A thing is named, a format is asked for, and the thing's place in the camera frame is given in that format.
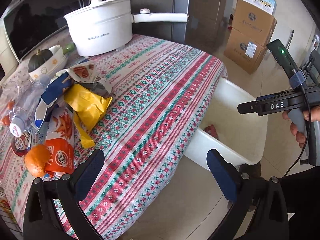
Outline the person's right hand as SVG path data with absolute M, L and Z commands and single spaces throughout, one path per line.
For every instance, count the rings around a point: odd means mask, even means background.
M 291 120 L 288 116 L 288 111 L 284 111 L 282 113 L 282 117 L 283 119 L 285 120 Z M 311 121 L 314 122 L 314 121 L 320 121 L 320 107 L 319 106 L 316 106 L 316 107 L 313 107 L 311 109 Z M 297 125 L 294 123 L 294 122 L 291 122 L 291 125 L 290 125 L 290 131 L 292 133 L 293 136 L 295 136 L 296 138 L 296 141 L 298 142 L 300 148 L 303 148 L 304 146 L 304 143 L 306 141 L 306 136 L 303 134 L 303 133 L 300 133 L 298 131 L 298 127 Z

